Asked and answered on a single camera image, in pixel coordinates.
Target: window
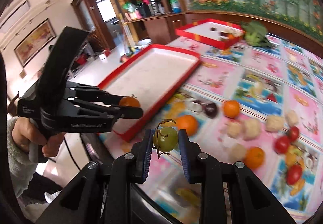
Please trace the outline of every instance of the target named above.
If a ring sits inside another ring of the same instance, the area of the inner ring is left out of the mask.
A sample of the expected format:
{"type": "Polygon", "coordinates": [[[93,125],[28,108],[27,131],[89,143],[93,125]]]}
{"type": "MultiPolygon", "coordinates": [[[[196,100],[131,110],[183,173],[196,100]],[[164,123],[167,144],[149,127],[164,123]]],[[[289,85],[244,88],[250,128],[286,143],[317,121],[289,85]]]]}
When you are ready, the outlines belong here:
{"type": "Polygon", "coordinates": [[[5,34],[29,9],[29,1],[25,1],[0,26],[0,33],[5,34]]]}
{"type": "Polygon", "coordinates": [[[96,0],[101,16],[105,22],[116,17],[110,0],[96,0]]]}

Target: wooden wall panel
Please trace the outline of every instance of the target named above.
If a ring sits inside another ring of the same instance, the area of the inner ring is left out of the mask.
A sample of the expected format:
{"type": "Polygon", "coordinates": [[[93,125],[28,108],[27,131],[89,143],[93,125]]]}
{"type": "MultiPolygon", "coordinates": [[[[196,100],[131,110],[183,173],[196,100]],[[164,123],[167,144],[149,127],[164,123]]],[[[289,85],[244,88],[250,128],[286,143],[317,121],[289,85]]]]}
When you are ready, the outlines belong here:
{"type": "Polygon", "coordinates": [[[175,40],[178,36],[175,34],[175,29],[186,25],[185,14],[174,14],[166,17],[168,23],[168,31],[172,40],[175,40]]]}
{"type": "Polygon", "coordinates": [[[166,17],[144,21],[148,36],[153,44],[168,44],[172,40],[166,17]]]}
{"type": "Polygon", "coordinates": [[[102,52],[105,49],[96,31],[91,31],[88,34],[88,42],[90,43],[94,52],[102,52]]]}

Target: bottle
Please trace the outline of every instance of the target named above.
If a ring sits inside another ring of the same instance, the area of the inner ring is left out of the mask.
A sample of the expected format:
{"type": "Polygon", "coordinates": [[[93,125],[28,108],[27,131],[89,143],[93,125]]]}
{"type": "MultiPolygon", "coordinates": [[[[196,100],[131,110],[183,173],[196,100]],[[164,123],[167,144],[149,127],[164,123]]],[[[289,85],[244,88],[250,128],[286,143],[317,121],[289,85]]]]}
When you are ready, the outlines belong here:
{"type": "Polygon", "coordinates": [[[141,14],[139,12],[138,7],[136,7],[136,9],[135,9],[135,14],[136,14],[137,19],[141,19],[142,18],[141,14]]]}
{"type": "Polygon", "coordinates": [[[180,13],[181,12],[181,9],[180,9],[180,3],[178,0],[169,0],[169,2],[171,3],[171,6],[172,6],[172,11],[176,14],[180,13]]]}
{"type": "Polygon", "coordinates": [[[151,12],[149,10],[149,7],[147,4],[145,4],[144,2],[140,2],[138,4],[138,9],[139,9],[139,12],[140,14],[143,16],[143,17],[149,17],[151,16],[151,12]]]}
{"type": "Polygon", "coordinates": [[[159,0],[149,0],[149,1],[150,1],[151,8],[153,10],[153,14],[154,15],[159,14],[160,13],[159,6],[158,6],[158,4],[160,3],[159,0]]]}

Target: screw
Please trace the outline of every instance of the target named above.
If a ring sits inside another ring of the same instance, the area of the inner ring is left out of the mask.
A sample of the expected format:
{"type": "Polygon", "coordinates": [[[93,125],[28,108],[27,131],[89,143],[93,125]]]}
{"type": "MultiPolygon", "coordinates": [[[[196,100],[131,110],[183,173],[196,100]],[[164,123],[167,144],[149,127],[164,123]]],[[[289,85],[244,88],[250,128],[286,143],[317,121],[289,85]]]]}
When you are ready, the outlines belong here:
{"type": "Polygon", "coordinates": [[[126,153],[124,155],[124,158],[127,159],[127,160],[133,159],[133,157],[134,157],[133,153],[126,153]]]}
{"type": "Polygon", "coordinates": [[[235,166],[236,166],[237,168],[244,168],[244,163],[243,163],[243,162],[241,162],[241,161],[238,161],[238,162],[235,162],[235,166]]]}
{"type": "Polygon", "coordinates": [[[208,158],[208,154],[207,153],[199,153],[199,158],[201,158],[201,159],[206,159],[206,158],[208,158]]]}
{"type": "Polygon", "coordinates": [[[97,166],[97,163],[95,163],[95,162],[88,163],[88,168],[89,169],[94,169],[94,168],[96,168],[96,166],[97,166]]]}

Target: red tomato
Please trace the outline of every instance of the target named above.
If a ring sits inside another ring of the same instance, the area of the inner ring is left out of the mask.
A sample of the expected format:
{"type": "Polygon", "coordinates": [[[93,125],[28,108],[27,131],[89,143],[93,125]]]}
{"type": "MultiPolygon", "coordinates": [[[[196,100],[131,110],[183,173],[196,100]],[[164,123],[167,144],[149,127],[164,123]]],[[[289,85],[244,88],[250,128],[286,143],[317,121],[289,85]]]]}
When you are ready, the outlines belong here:
{"type": "Polygon", "coordinates": [[[290,139],[288,136],[281,136],[274,143],[274,150],[277,154],[285,154],[290,145],[290,139]]]}
{"type": "Polygon", "coordinates": [[[286,176],[286,183],[294,185],[302,176],[302,167],[300,165],[293,165],[289,168],[286,176]]]}
{"type": "Polygon", "coordinates": [[[299,129],[297,126],[292,126],[288,131],[287,135],[291,142],[295,141],[299,137],[299,129]]]}

